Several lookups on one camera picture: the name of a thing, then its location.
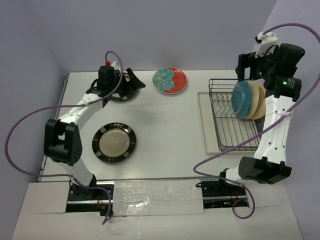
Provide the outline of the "red and teal floral plate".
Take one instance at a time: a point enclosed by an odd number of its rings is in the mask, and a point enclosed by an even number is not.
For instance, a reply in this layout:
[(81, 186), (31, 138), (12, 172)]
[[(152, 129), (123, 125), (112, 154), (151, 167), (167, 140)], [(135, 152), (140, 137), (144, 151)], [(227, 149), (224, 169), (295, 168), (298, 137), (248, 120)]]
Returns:
[(188, 79), (182, 70), (175, 67), (164, 67), (154, 73), (152, 83), (159, 92), (175, 95), (185, 90)]

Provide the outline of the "beige bird plate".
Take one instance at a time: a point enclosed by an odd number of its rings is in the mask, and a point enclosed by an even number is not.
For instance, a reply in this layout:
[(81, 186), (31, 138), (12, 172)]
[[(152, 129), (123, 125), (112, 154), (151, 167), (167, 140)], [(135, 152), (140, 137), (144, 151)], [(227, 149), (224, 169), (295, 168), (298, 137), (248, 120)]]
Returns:
[(263, 116), (265, 116), (266, 114), (266, 103), (265, 103), (266, 89), (261, 83), (258, 83), (257, 86), (259, 91), (259, 100), (258, 100), (257, 109), (253, 114), (253, 116), (251, 117), (252, 120), (258, 120)]
[(256, 112), (258, 105), (259, 105), (259, 99), (260, 99), (260, 92), (259, 87), (254, 81), (248, 81), (249, 87), (250, 87), (250, 106), (248, 113), (246, 115), (246, 119), (250, 119)]

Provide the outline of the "teal scalloped plate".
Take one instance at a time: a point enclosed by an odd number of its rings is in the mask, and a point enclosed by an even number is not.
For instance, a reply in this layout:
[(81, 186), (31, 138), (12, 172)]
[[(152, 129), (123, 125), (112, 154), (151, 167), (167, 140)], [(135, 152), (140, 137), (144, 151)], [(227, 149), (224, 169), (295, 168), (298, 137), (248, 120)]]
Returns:
[(244, 119), (251, 105), (251, 88), (246, 80), (238, 81), (231, 93), (231, 107), (238, 119)]

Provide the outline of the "black rim plate front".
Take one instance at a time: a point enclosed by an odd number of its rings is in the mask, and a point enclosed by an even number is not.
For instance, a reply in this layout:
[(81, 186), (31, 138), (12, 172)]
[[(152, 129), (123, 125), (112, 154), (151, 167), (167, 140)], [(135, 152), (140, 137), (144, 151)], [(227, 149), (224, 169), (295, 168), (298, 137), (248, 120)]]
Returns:
[(93, 154), (108, 165), (120, 165), (135, 151), (137, 136), (134, 130), (121, 122), (112, 122), (99, 128), (91, 142)]

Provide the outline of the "black rim plate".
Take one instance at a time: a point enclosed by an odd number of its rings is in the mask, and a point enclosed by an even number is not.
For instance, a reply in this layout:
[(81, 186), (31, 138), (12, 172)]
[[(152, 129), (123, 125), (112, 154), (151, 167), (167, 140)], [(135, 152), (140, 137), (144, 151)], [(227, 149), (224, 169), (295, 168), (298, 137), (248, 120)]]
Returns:
[(134, 130), (121, 122), (112, 122), (99, 128), (91, 142), (93, 154), (108, 165), (120, 165), (135, 151), (137, 136)]
[(139, 91), (138, 89), (135, 89), (131, 86), (131, 79), (127, 74), (124, 74), (123, 78), (124, 80), (122, 81), (122, 86), (120, 86), (118, 89), (118, 91), (121, 91), (121, 93), (116, 92), (111, 96), (110, 100), (113, 102), (127, 102), (132, 99)]

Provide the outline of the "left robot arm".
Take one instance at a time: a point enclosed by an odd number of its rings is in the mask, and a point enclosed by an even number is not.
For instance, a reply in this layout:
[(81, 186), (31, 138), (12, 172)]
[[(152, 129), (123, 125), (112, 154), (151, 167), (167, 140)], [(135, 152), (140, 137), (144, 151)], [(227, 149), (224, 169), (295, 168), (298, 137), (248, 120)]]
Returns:
[(145, 88), (131, 68), (122, 72), (112, 65), (100, 66), (98, 77), (76, 105), (58, 119), (49, 119), (44, 131), (44, 155), (62, 165), (67, 176), (80, 187), (80, 194), (93, 199), (98, 193), (97, 180), (82, 160), (80, 130), (90, 118), (106, 106), (114, 94), (127, 97)]

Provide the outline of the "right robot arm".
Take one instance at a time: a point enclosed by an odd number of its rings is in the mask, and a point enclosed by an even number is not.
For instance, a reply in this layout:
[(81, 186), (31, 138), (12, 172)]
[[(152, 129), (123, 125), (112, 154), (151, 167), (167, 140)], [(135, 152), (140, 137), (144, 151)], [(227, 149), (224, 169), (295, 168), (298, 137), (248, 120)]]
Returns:
[(294, 105), (302, 88), (302, 81), (294, 74), (304, 55), (302, 47), (289, 43), (273, 44), (259, 57), (254, 52), (239, 55), (235, 70), (238, 79), (243, 80), (245, 69), (249, 68), (250, 81), (264, 81), (266, 113), (254, 156), (244, 156), (238, 167), (220, 173), (222, 180), (217, 183), (220, 194), (229, 195), (235, 185), (244, 181), (273, 185), (291, 175), (292, 169), (286, 164), (286, 146)]

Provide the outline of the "black rim plate rear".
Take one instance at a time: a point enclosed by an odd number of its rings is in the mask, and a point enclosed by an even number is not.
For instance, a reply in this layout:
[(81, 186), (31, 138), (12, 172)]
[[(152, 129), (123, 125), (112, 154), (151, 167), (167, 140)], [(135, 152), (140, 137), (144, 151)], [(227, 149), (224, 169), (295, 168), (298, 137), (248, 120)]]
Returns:
[(127, 74), (124, 74), (123, 78), (124, 80), (122, 81), (122, 86), (120, 86), (118, 89), (118, 91), (121, 91), (121, 93), (116, 92), (111, 96), (110, 100), (113, 102), (127, 102), (132, 99), (139, 91), (138, 89), (135, 89), (131, 86), (131, 79)]

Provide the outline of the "white drain tray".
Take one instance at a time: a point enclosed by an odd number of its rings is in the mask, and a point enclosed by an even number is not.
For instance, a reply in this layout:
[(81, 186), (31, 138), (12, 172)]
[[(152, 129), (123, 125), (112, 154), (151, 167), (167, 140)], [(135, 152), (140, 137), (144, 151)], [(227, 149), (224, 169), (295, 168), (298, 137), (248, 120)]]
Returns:
[(209, 155), (217, 154), (221, 151), (218, 149), (209, 92), (198, 92), (197, 99), (205, 152)]

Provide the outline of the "silver tape sheet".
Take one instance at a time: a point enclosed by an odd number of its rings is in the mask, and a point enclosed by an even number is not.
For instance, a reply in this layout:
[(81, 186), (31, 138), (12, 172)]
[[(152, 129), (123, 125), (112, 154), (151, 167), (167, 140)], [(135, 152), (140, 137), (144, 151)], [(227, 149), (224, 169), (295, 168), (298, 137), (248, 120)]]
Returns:
[(198, 180), (118, 181), (113, 213), (117, 217), (200, 215), (204, 213)]

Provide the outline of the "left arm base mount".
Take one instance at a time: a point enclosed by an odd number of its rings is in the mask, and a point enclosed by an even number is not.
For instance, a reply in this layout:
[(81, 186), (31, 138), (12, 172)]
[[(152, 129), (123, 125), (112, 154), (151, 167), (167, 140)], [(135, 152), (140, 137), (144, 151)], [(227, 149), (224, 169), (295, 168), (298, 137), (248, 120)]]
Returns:
[(101, 189), (85, 189), (75, 184), (69, 186), (65, 211), (67, 213), (99, 213), (106, 216), (108, 194)]

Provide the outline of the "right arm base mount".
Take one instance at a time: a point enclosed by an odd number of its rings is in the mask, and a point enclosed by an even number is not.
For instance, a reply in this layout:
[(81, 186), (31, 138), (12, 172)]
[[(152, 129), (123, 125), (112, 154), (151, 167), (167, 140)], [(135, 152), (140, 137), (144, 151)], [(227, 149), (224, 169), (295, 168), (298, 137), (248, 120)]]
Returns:
[(246, 191), (240, 186), (206, 180), (195, 187), (201, 189), (204, 209), (232, 208), (234, 204), (235, 207), (249, 206)]

